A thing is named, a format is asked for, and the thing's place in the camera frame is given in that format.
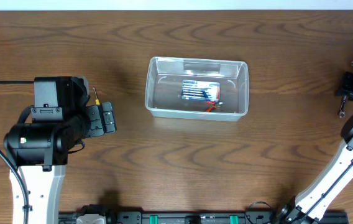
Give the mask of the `black yellow screwdriver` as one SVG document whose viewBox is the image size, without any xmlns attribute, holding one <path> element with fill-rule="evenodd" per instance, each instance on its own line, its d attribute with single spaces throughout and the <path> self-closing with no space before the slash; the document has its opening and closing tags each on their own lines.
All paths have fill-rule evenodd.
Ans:
<svg viewBox="0 0 353 224">
<path fill-rule="evenodd" d="M 95 103 L 96 103 L 96 105 L 100 105 L 101 102 L 100 102 L 100 100 L 98 98 L 98 94 L 97 94 L 97 91 L 96 91 L 95 87 L 93 87 L 93 91 L 94 91 L 94 95 L 95 95 Z"/>
</svg>

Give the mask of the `small silver wrench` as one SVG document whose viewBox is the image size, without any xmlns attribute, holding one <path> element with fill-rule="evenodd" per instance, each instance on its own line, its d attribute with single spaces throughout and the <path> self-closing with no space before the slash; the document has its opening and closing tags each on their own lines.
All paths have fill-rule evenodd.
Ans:
<svg viewBox="0 0 353 224">
<path fill-rule="evenodd" d="M 340 108 L 339 108 L 339 111 L 338 111 L 339 118 L 344 118 L 345 115 L 346 115 L 345 107 L 346 107 L 347 99 L 348 99 L 347 95 L 344 95 L 342 97 Z"/>
</svg>

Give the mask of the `blue precision screwdriver set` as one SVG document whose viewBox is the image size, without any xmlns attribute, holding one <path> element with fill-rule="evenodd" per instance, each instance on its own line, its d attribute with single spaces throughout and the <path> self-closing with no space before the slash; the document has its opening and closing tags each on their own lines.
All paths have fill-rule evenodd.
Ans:
<svg viewBox="0 0 353 224">
<path fill-rule="evenodd" d="M 221 85 L 218 82 L 183 80 L 181 99 L 219 101 Z"/>
</svg>

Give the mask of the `red handled pliers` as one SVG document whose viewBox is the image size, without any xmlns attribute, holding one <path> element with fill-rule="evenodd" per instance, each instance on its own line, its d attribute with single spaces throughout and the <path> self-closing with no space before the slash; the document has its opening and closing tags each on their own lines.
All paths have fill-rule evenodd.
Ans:
<svg viewBox="0 0 353 224">
<path fill-rule="evenodd" d="M 209 108 L 206 110 L 207 113 L 220 108 L 224 104 L 221 101 L 207 101 L 206 103 L 209 105 Z"/>
</svg>

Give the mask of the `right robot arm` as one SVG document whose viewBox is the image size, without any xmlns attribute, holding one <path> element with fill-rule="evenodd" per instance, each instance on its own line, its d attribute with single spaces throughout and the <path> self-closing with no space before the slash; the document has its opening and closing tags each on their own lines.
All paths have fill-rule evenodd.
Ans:
<svg viewBox="0 0 353 224">
<path fill-rule="evenodd" d="M 343 117 L 346 101 L 353 96 L 353 73 L 344 75 L 339 93 L 344 96 L 339 110 L 339 116 Z M 328 206 L 353 179 L 353 115 L 343 126 L 341 138 L 336 154 L 325 169 L 308 188 L 280 209 L 272 223 L 321 222 Z"/>
</svg>

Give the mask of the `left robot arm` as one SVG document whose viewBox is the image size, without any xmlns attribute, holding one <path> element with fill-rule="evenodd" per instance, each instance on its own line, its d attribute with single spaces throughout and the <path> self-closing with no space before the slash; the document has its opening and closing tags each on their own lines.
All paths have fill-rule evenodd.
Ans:
<svg viewBox="0 0 353 224">
<path fill-rule="evenodd" d="M 86 138 L 116 131 L 110 102 L 88 105 L 88 82 L 79 77 L 37 77 L 34 105 L 4 138 L 18 176 L 10 176 L 13 223 L 57 223 L 68 155 Z"/>
</svg>

